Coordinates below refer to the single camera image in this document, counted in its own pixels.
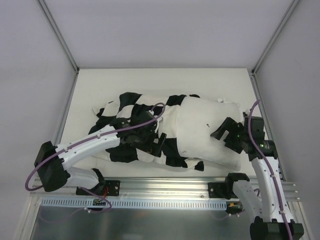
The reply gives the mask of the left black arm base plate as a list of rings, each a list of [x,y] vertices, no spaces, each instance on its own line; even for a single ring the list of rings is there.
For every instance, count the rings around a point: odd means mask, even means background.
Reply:
[[[99,197],[117,197],[120,194],[120,186],[120,180],[110,180],[102,177],[95,181],[82,183],[76,188],[75,194],[78,196],[89,196],[93,194]]]

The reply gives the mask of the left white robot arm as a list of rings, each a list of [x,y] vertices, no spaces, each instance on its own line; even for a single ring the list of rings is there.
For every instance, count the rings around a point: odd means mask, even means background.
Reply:
[[[34,162],[35,170],[45,192],[62,187],[89,190],[93,195],[104,192],[107,185],[102,173],[96,169],[81,169],[74,165],[101,151],[129,146],[155,157],[162,155],[167,135],[159,133],[161,115],[145,111],[130,118],[115,118],[88,136],[66,144],[43,143]]]

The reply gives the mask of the black white checkered pillowcase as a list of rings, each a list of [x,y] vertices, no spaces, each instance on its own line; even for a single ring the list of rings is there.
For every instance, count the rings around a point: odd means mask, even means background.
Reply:
[[[193,96],[153,97],[125,92],[96,112],[98,120],[89,133],[107,125],[121,130],[118,135],[124,142],[105,150],[112,162],[155,162],[204,171],[202,160],[183,157],[178,150],[176,118],[182,103],[188,99]]]

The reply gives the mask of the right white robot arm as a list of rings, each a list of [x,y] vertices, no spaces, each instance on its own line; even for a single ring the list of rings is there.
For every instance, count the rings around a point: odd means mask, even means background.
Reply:
[[[299,240],[305,231],[297,223],[286,201],[279,175],[278,152],[272,140],[265,139],[262,117],[244,115],[244,122],[227,117],[211,133],[223,138],[225,147],[240,154],[245,152],[256,174],[259,194],[256,194],[245,173],[229,173],[223,183],[208,183],[210,198],[238,198],[250,217],[252,240]]]

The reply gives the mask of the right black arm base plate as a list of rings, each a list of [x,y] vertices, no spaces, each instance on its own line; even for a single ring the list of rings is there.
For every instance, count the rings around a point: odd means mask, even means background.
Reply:
[[[209,198],[221,198],[226,200],[237,198],[225,182],[209,182],[207,184],[207,191]]]

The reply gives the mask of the white pillow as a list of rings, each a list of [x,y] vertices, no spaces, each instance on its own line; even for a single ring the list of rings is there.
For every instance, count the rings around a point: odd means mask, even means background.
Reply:
[[[176,117],[176,144],[188,168],[194,168],[200,161],[210,161],[229,170],[241,169],[238,155],[225,147],[223,141],[211,137],[227,117],[240,120],[237,104],[191,96],[183,99]]]

